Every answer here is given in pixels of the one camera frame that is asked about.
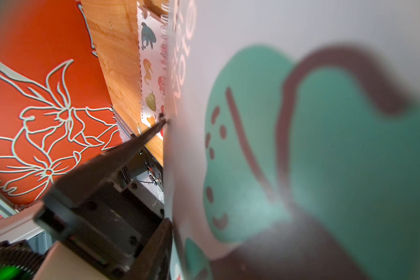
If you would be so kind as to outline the white sticker picture notebook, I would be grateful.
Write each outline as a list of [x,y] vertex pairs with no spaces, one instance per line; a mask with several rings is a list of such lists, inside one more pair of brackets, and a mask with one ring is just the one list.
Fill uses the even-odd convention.
[[160,17],[140,3],[137,7],[141,65],[141,121],[148,127],[165,112],[168,37]]

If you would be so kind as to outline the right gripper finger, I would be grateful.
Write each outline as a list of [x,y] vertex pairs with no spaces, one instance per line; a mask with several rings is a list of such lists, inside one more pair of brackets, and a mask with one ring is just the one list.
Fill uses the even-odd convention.
[[173,226],[165,218],[125,274],[125,280],[170,280]]

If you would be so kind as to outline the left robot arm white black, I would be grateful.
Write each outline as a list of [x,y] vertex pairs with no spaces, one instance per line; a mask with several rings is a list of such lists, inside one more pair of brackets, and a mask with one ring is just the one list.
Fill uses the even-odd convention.
[[172,223],[137,176],[166,124],[58,179],[43,200],[0,221],[0,280],[168,280]]

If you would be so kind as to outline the teal steno notes notebook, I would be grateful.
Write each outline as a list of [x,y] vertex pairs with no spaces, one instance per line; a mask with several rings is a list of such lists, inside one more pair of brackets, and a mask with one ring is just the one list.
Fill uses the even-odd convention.
[[420,1],[170,1],[174,280],[420,280]]

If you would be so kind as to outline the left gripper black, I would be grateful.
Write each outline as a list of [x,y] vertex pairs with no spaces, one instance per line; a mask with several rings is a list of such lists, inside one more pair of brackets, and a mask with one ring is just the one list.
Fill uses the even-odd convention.
[[163,203],[140,183],[122,192],[102,186],[167,123],[160,117],[140,136],[59,178],[35,216],[36,224],[106,277],[129,271],[160,225]]

